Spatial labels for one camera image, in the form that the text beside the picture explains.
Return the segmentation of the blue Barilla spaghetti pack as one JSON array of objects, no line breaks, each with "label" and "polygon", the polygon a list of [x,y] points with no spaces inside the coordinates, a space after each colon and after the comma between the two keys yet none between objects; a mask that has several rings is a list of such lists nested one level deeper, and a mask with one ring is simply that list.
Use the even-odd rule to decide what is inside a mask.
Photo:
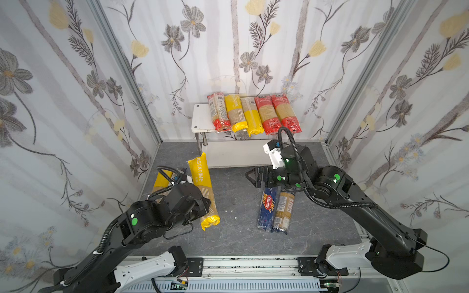
[{"label": "blue Barilla spaghetti pack", "polygon": [[279,188],[265,188],[261,195],[260,213],[257,228],[264,231],[272,231],[276,214]]}]

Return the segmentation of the long yellow Pastatime bag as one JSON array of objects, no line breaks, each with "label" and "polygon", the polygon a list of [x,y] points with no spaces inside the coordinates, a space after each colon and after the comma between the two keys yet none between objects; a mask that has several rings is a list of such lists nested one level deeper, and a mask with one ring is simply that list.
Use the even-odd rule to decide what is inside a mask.
[{"label": "long yellow Pastatime bag", "polygon": [[220,224],[221,221],[214,198],[206,154],[202,153],[202,155],[189,160],[188,166],[193,183],[200,189],[203,197],[210,201],[207,214],[201,218],[201,228],[205,231],[207,228]]}]

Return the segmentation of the short yellow Pastatime bag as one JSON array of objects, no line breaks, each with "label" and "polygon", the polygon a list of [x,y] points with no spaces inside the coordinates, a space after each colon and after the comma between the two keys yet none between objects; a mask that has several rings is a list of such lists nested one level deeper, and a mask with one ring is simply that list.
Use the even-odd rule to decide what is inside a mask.
[{"label": "short yellow Pastatime bag", "polygon": [[237,133],[239,131],[248,129],[248,123],[244,116],[241,98],[239,95],[230,94],[224,97],[227,109],[228,119],[232,126],[232,131]]}]

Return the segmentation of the red spaghetti bag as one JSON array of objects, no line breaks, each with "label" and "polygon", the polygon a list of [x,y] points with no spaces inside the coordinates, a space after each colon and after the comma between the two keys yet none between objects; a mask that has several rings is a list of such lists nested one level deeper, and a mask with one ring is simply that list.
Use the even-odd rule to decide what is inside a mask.
[{"label": "red spaghetti bag", "polygon": [[275,134],[282,127],[270,96],[257,96],[255,103],[265,134]]},{"label": "red spaghetti bag", "polygon": [[300,123],[294,113],[289,99],[285,95],[271,95],[270,98],[281,124],[288,128],[292,133],[301,133],[302,129],[300,127]]}]

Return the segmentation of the red slim spaghetti pack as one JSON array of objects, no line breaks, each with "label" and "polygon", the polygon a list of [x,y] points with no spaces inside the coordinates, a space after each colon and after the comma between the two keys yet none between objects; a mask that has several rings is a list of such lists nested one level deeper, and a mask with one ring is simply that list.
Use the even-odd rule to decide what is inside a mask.
[{"label": "red slim spaghetti pack", "polygon": [[215,127],[215,130],[218,133],[231,131],[232,126],[227,115],[224,94],[222,92],[215,92],[212,95],[208,95],[207,99],[211,114],[211,121]]}]

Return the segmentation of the yellow pasta bag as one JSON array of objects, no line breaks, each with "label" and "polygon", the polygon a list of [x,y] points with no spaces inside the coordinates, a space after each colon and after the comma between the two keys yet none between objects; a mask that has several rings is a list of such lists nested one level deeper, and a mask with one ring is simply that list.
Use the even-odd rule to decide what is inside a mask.
[{"label": "yellow pasta bag", "polygon": [[[164,173],[166,174],[167,177],[170,179],[173,178],[173,172],[169,170],[164,170]],[[160,172],[158,172],[158,175],[156,177],[155,184],[153,185],[153,190],[151,191],[152,193],[164,189],[166,187],[169,187],[171,185],[171,181],[168,180],[166,177],[164,177]]]}]

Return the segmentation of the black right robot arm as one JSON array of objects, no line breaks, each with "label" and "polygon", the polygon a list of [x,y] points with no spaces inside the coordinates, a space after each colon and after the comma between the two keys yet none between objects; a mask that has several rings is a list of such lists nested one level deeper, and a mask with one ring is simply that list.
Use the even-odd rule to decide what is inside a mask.
[{"label": "black right robot arm", "polygon": [[336,166],[319,167],[309,148],[294,140],[286,127],[265,145],[271,166],[255,167],[245,177],[256,187],[302,192],[314,204],[343,211],[371,234],[356,245],[323,245],[310,262],[299,261],[299,272],[318,278],[339,276],[350,267],[371,268],[381,275],[402,280],[424,273],[427,233],[412,229],[389,215],[368,197],[354,180]]}]

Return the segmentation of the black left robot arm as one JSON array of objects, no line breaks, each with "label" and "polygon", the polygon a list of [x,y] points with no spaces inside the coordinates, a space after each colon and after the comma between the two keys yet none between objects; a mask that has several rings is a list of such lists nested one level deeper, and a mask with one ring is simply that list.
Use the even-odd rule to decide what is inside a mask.
[{"label": "black left robot arm", "polygon": [[166,232],[193,222],[209,213],[210,199],[188,180],[188,176],[172,167],[158,166],[157,171],[169,185],[152,192],[147,199],[134,202],[105,229],[101,240],[83,261],[58,269],[54,284],[42,288],[43,293],[118,293],[135,281],[118,265],[151,240],[165,237]]}]

